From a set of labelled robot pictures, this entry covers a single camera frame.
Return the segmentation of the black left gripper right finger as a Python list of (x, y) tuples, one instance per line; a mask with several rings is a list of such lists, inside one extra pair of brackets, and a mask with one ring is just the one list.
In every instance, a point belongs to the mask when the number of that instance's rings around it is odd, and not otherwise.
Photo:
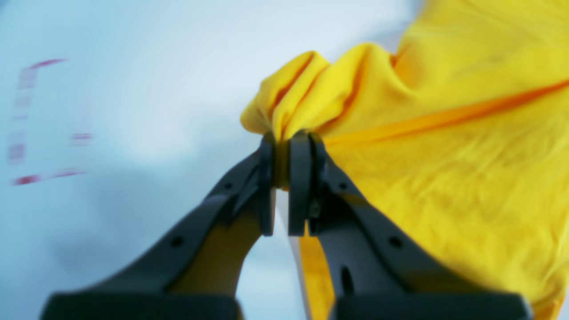
[(531, 320), (515, 293), (485, 289), (425, 252), (374, 208), (327, 153), (299, 132), (288, 143), (289, 235), (318, 239), (336, 298), (331, 320)]

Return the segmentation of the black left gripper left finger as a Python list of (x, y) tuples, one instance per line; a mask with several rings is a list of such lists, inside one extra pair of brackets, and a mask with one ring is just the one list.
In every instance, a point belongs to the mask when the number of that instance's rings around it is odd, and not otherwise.
[(107, 280), (53, 294), (43, 320), (241, 320), (236, 286), (256, 241), (274, 229), (276, 140), (231, 168), (195, 209)]

